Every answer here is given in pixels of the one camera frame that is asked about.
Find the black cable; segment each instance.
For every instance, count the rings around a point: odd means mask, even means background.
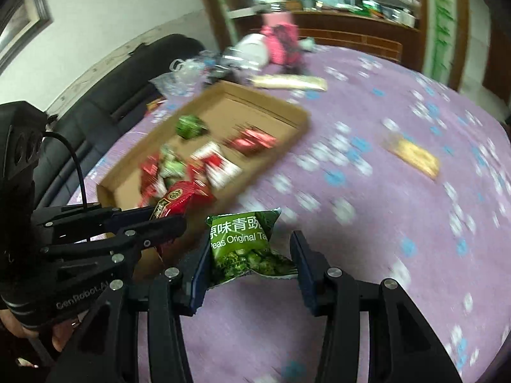
[[[66,148],[70,152],[72,160],[75,162],[76,173],[78,174],[78,181],[80,183],[80,191],[82,192],[83,209],[87,210],[87,197],[85,195],[85,182],[83,181],[82,167],[80,167],[80,162],[78,161],[78,157],[76,156],[75,150],[72,149],[72,146],[71,146],[71,144],[69,144],[68,140],[66,140],[62,135],[60,135],[56,132],[46,131],[45,133],[42,134],[42,136],[55,138],[55,139],[59,140],[62,144],[64,144],[66,146]]]

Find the black sofa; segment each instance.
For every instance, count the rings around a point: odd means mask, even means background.
[[[200,42],[182,34],[140,45],[55,123],[54,131],[76,151],[84,176],[144,117],[146,104],[160,96],[148,80],[168,72],[174,59],[194,57],[203,49]],[[34,182],[36,207],[63,206],[77,189],[75,165],[58,140],[44,139]]]

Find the bolt head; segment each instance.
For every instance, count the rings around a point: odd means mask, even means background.
[[[113,263],[120,263],[122,261],[124,261],[124,255],[122,253],[116,253],[115,255],[112,255]]]
[[[165,270],[165,276],[169,279],[173,279],[179,275],[179,269],[177,267],[170,267]]]
[[[332,278],[339,278],[342,275],[342,271],[338,267],[329,267],[326,273]]]
[[[385,279],[383,281],[383,285],[385,285],[385,288],[388,288],[388,289],[396,289],[398,287],[398,283],[397,281],[395,281],[395,279]]]
[[[114,291],[117,291],[117,290],[121,289],[123,286],[124,286],[124,282],[121,281],[120,279],[114,279],[110,283],[110,289],[114,290]]]

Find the purple tablecloth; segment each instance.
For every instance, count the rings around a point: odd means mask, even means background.
[[[476,381],[510,325],[507,136],[468,99],[391,62],[328,46],[307,61],[328,91],[271,93],[310,111],[311,129],[233,210],[281,207],[276,249],[286,253],[290,231],[301,229],[356,279],[397,279],[463,380]],[[170,99],[125,134],[86,177],[88,199],[123,154],[187,101]],[[436,181],[385,151],[391,131],[439,157]],[[77,192],[71,202],[78,200]],[[209,291],[182,327],[193,377],[210,383],[281,381],[290,364],[303,368],[300,381],[313,381],[324,334],[295,280],[258,276]],[[366,340],[365,320],[359,381],[367,381]],[[140,364],[147,381],[147,354]]]

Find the cardboard box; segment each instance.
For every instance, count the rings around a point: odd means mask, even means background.
[[[183,140],[176,135],[177,120],[181,115],[188,114],[199,116],[207,124],[209,133],[191,140]],[[213,204],[188,218],[188,229],[185,235],[164,254],[165,265],[176,262],[183,253],[193,247],[195,240],[204,231],[205,218],[208,215],[225,213],[229,207],[232,207],[238,194],[306,133],[309,125],[308,112],[261,91],[221,81],[158,125],[117,163],[97,186],[100,203],[103,207],[114,206],[123,210],[135,208],[141,199],[139,166],[147,156],[154,154],[161,145],[169,142],[177,154],[188,157],[212,140],[222,144],[224,139],[236,135],[237,125],[257,126],[275,136],[278,144],[250,158],[221,146],[223,156],[241,167],[243,171],[223,189],[213,190],[217,198]],[[142,256],[142,264],[144,260],[152,260],[155,251],[151,250],[151,256],[147,251],[144,253],[147,254]]]

